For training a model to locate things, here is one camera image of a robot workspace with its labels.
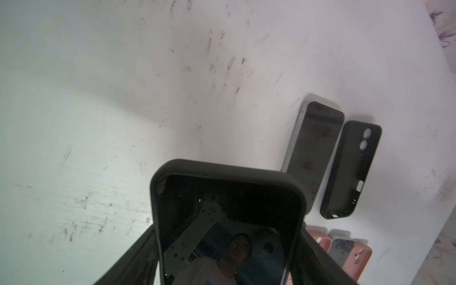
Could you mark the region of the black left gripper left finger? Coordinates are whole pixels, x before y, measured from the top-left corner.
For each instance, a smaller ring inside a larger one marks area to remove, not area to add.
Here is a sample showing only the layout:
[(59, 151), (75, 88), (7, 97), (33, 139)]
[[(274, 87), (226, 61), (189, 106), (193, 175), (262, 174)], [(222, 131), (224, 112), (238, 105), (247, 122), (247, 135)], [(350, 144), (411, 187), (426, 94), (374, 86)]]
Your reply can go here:
[(95, 283), (97, 285), (152, 285), (158, 263), (158, 241), (155, 225), (152, 224)]

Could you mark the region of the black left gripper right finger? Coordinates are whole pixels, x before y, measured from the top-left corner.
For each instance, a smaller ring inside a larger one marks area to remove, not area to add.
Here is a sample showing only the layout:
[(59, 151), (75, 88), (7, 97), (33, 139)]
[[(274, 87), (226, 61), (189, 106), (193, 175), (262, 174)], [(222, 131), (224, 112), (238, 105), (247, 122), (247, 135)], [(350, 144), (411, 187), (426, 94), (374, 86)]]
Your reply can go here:
[(356, 285), (316, 240), (301, 228), (296, 239), (289, 272), (293, 285)]

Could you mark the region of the pink phone case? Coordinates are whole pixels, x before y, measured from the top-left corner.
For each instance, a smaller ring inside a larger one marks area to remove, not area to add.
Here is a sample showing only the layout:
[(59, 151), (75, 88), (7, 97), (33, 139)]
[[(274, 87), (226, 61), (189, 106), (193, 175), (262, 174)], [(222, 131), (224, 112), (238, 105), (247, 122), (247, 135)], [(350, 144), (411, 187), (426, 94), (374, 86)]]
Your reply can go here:
[(343, 271), (357, 282), (369, 262), (372, 252), (373, 250), (367, 245), (355, 243), (342, 267)]
[(332, 246), (332, 239), (328, 235), (312, 230), (308, 230), (308, 233), (326, 253), (329, 253)]

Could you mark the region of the black phone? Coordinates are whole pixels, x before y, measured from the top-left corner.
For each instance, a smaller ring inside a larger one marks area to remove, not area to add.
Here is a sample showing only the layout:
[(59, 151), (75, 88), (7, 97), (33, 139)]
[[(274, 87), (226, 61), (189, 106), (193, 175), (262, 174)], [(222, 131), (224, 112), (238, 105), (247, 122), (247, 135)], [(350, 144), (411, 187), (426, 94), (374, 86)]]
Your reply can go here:
[(289, 175), (176, 159), (150, 192), (161, 284), (286, 284), (306, 211)]
[(298, 113), (281, 168), (295, 178), (311, 211), (344, 123), (344, 113), (311, 101)]

